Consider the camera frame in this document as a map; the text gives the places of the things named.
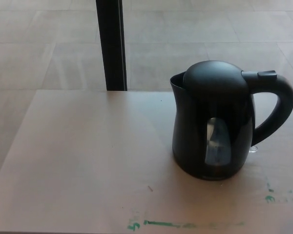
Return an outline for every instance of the green paint mark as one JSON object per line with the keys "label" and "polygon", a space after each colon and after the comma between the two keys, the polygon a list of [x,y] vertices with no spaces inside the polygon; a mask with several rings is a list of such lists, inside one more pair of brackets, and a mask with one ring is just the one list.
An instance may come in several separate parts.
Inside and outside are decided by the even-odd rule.
{"label": "green paint mark", "polygon": [[275,199],[274,199],[273,196],[266,196],[265,197],[265,200],[267,201],[267,203],[269,203],[269,202],[275,202]]}
{"label": "green paint mark", "polygon": [[140,224],[139,223],[134,223],[132,226],[128,225],[127,226],[128,229],[135,231],[136,228],[139,229],[140,228]]}
{"label": "green paint mark", "polygon": [[212,229],[217,229],[217,224],[216,224],[216,223],[210,223],[209,226],[210,226]]}
{"label": "green paint mark", "polygon": [[182,228],[197,228],[197,226],[194,223],[185,223]]}
{"label": "green paint mark", "polygon": [[173,224],[173,223],[167,223],[167,222],[156,222],[156,221],[147,221],[145,220],[144,225],[150,224],[150,225],[158,225],[158,226],[165,226],[165,227],[175,227],[180,228],[179,224]]}
{"label": "green paint mark", "polygon": [[244,225],[245,225],[244,222],[239,222],[239,223],[236,224],[236,226],[244,226]]}

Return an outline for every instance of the kettle lid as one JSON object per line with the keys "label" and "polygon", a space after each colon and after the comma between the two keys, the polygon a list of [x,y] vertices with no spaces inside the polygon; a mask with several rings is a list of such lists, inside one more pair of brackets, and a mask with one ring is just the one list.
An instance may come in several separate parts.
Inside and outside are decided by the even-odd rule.
{"label": "kettle lid", "polygon": [[203,61],[188,68],[183,88],[196,98],[236,98],[249,94],[242,70],[223,61]]}

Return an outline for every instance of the kettle body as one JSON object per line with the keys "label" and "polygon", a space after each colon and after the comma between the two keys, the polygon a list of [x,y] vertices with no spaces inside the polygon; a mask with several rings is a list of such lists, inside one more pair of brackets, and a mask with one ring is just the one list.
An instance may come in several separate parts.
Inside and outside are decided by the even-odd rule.
{"label": "kettle body", "polygon": [[[176,100],[172,148],[190,175],[222,180],[244,165],[249,148],[275,132],[293,109],[293,88],[275,73],[244,72],[222,61],[204,61],[173,76]],[[272,92],[278,102],[255,128],[253,94]]]}

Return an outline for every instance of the kettle base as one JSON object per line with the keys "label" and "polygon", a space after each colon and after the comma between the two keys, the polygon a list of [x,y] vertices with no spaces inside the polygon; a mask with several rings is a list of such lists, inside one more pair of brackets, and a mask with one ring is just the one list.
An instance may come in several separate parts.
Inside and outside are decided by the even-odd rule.
{"label": "kettle base", "polygon": [[182,163],[178,157],[176,157],[176,154],[173,153],[174,155],[174,160],[178,164],[178,166],[186,173],[188,173],[190,176],[193,176],[197,179],[202,179],[202,180],[208,180],[208,181],[219,181],[219,180],[224,180],[224,179],[229,179],[230,177],[234,176],[236,173],[239,172],[239,170],[242,168],[244,163],[242,164],[241,167],[239,167],[237,170],[231,172],[230,174],[224,175],[224,176],[207,176],[204,174],[200,174],[197,171],[193,171],[189,166],[185,165]]}

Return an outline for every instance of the kettle water window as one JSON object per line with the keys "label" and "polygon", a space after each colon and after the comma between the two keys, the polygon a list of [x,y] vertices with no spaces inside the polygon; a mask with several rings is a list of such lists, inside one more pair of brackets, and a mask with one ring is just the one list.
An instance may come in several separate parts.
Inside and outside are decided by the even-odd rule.
{"label": "kettle water window", "polygon": [[231,161],[230,137],[226,123],[220,118],[207,122],[205,163],[209,166],[224,166]]}

